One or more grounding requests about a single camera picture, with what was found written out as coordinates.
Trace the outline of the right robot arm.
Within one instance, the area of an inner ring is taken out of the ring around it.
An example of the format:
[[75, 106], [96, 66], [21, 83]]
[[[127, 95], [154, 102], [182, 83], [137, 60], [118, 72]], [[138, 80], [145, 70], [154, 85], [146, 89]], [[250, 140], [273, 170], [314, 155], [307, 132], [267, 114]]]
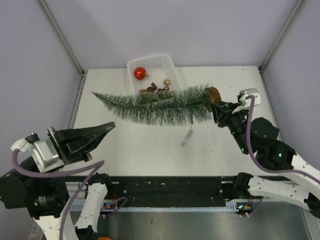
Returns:
[[255, 165], [269, 174], [283, 176], [294, 184], [279, 183], [249, 173], [235, 176], [233, 192], [239, 198], [256, 196], [296, 205], [316, 218], [320, 216], [320, 171], [302, 159], [286, 143], [278, 140], [279, 129], [263, 117], [253, 119], [250, 106], [222, 102], [211, 104], [213, 120], [227, 127], [241, 152], [250, 155]]

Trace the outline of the white plastic basket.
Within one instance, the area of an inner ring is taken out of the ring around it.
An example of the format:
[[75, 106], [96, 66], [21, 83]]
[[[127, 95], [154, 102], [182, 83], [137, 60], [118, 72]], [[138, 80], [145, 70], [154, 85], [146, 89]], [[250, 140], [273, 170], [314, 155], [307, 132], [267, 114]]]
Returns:
[[[144, 68], [146, 76], [144, 79], [137, 79], [134, 75], [136, 68]], [[180, 80], [171, 57], [166, 53], [148, 55], [135, 58], [127, 62], [128, 81], [132, 92], [138, 94], [140, 90], [147, 89], [154, 83], [159, 89], [165, 87], [164, 81], [170, 80], [170, 90], [181, 89]]]

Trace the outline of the brown and gold ornament garland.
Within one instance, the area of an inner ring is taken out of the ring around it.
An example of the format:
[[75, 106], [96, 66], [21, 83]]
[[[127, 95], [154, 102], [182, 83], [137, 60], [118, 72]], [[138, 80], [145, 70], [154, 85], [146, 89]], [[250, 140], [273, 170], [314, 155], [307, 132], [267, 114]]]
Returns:
[[164, 84], [164, 87], [159, 88], [154, 82], [151, 83], [145, 89], [140, 89], [139, 94], [142, 96], [151, 96], [155, 99], [169, 99], [175, 96], [175, 93], [170, 90], [168, 84]]

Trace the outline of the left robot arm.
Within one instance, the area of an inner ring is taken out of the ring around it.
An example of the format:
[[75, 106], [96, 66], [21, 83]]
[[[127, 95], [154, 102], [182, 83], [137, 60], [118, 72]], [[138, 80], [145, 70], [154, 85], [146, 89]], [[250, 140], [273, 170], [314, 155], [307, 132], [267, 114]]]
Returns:
[[[102, 125], [55, 130], [50, 127], [45, 139], [33, 133], [12, 146], [13, 169], [0, 178], [0, 200], [7, 209], [25, 208], [48, 240], [102, 240], [98, 220], [104, 199], [114, 191], [107, 174], [98, 173], [103, 162], [63, 171], [63, 167], [92, 159], [91, 152], [115, 128], [114, 122]], [[89, 175], [80, 182], [86, 189], [85, 202], [77, 222], [70, 209], [76, 199], [69, 195], [67, 181], [82, 172]]]

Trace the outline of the small green christmas tree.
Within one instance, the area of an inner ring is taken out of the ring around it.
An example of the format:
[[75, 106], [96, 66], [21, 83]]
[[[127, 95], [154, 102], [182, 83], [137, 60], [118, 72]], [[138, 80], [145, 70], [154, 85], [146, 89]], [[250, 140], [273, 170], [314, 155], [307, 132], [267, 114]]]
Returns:
[[219, 91], [209, 85], [182, 90], [114, 95], [93, 92], [104, 107], [118, 118], [143, 125], [187, 126], [212, 119], [213, 104], [222, 103]]

